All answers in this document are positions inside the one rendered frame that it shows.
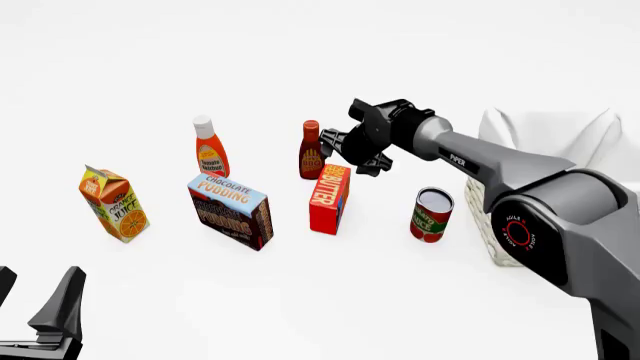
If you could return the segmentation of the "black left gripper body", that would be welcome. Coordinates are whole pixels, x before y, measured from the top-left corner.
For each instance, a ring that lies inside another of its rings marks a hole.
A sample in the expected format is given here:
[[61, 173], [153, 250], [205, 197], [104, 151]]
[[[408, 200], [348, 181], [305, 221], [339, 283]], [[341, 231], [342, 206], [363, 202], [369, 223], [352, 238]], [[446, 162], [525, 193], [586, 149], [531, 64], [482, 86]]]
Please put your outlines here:
[[82, 332], [38, 332], [35, 341], [0, 341], [0, 360], [77, 360]]

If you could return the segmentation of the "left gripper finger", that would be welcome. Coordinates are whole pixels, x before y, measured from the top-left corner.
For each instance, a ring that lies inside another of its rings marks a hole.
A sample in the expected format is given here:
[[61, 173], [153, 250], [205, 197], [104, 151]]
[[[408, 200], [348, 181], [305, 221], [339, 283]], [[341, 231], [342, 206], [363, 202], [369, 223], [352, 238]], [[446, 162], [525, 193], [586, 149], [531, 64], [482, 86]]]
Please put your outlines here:
[[0, 266], [0, 306], [3, 305], [17, 279], [17, 274], [7, 266]]
[[81, 340], [81, 303], [85, 281], [86, 273], [78, 266], [71, 266], [50, 299], [29, 320], [28, 325], [38, 335], [61, 334]]

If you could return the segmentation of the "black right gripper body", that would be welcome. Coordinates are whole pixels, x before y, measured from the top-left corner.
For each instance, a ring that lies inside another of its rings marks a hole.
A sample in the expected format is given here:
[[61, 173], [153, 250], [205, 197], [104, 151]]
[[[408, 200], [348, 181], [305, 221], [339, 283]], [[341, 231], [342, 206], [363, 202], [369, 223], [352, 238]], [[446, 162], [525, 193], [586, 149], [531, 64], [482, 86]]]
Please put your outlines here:
[[385, 147], [377, 146], [367, 137], [365, 125], [356, 125], [344, 138], [342, 157], [352, 165], [363, 166], [367, 163], [387, 161], [383, 154]]

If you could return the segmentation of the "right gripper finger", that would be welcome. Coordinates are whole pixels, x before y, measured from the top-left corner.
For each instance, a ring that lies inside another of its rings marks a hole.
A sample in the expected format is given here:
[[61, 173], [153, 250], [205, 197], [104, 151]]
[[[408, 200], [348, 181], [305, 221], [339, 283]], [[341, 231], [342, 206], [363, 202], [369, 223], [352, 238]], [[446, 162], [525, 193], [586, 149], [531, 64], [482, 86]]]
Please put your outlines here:
[[346, 132], [341, 132], [334, 128], [322, 130], [319, 135], [319, 142], [321, 143], [320, 152], [323, 157], [329, 158], [333, 152], [337, 152], [342, 158], [346, 158], [346, 155], [343, 154], [343, 148], [347, 136]]
[[392, 167], [393, 161], [383, 153], [375, 155], [374, 158], [366, 161], [364, 164], [358, 165], [356, 169], [357, 174], [365, 174], [376, 177], [381, 170], [385, 172], [389, 171]]

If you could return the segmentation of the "red butter box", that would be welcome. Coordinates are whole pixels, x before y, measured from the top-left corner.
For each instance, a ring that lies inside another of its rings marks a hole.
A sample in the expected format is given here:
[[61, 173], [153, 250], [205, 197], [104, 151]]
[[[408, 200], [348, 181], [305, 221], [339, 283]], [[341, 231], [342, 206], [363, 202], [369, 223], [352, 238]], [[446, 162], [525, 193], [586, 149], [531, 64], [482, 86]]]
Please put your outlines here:
[[349, 195], [351, 170], [326, 164], [309, 201], [310, 229], [335, 235]]

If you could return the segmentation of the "dark red BBQ sauce bottle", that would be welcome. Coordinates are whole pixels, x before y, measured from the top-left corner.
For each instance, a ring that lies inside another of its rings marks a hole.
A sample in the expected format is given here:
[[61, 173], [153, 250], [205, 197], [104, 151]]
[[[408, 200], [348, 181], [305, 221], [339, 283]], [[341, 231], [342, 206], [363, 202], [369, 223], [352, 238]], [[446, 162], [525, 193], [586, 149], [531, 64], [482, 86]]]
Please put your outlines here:
[[303, 139], [299, 152], [299, 173], [302, 179], [318, 179], [325, 165], [319, 134], [319, 122], [307, 120], [303, 123]]

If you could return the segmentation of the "tomato juice tin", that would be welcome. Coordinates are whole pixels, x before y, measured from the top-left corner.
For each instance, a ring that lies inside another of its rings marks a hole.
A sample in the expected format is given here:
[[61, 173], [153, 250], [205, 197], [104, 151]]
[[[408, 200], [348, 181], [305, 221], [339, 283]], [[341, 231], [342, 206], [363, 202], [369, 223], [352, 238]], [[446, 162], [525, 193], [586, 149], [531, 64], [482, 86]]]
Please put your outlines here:
[[454, 200], [440, 188], [422, 188], [417, 196], [410, 222], [410, 232], [423, 242], [438, 242], [446, 229]]

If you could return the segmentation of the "orange juice carton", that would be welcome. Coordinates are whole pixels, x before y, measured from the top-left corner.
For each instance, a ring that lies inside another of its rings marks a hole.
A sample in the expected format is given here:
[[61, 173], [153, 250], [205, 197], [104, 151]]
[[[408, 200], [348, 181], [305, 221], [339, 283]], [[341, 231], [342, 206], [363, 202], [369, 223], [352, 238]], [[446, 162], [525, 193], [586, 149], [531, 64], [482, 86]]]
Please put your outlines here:
[[128, 243], [150, 225], [130, 182], [86, 165], [79, 191], [107, 233]]

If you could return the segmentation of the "chocolate pudding box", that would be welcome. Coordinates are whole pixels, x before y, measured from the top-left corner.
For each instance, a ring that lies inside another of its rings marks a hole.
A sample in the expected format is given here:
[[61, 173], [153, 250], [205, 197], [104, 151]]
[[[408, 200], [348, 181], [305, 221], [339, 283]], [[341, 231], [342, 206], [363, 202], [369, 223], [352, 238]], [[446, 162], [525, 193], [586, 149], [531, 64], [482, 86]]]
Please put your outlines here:
[[188, 190], [202, 224], [256, 251], [272, 239], [266, 194], [209, 173], [196, 176]]

